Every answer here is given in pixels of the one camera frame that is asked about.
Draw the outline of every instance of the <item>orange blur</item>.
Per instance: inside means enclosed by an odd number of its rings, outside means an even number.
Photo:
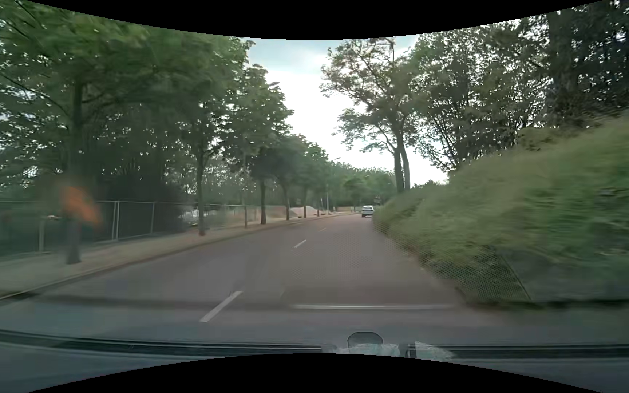
[[[98,206],[96,206],[92,197],[83,190],[75,187],[65,187],[62,195],[62,205],[66,213],[74,215],[77,219],[93,225],[100,224]]]

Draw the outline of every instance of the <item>windshield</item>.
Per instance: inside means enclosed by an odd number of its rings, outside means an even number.
[[[63,339],[629,344],[629,3],[165,27],[0,0],[0,382]]]

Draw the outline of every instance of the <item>fence post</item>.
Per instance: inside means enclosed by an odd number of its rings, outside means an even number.
[[[110,240],[115,240],[115,210],[118,208],[116,201],[113,201],[113,217],[110,222]]]
[[[120,227],[120,201],[115,202],[115,239],[118,240],[118,227]]]
[[[152,202],[152,218],[150,219],[150,233],[153,232],[154,229],[154,204],[156,202]]]
[[[45,251],[46,244],[46,217],[43,216],[40,218],[40,223],[38,224],[38,252],[42,253]]]

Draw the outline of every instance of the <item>white lane marking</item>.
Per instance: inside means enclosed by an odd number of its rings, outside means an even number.
[[[291,308],[299,310],[447,310],[455,308],[453,304],[408,304],[408,305],[333,305],[333,304],[293,304]]]
[[[235,291],[234,293],[229,295],[229,297],[227,299],[224,299],[222,303],[217,305],[217,307],[213,308],[212,310],[210,310],[209,313],[205,314],[205,316],[201,318],[201,322],[210,321],[213,317],[217,315],[217,313],[219,313],[223,308],[225,308],[225,306],[227,306],[232,300],[236,299],[237,296],[241,294],[242,294],[242,291]]]

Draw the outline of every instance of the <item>grassy slope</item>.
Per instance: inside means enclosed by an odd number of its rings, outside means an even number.
[[[483,157],[375,221],[482,300],[629,298],[629,117]]]

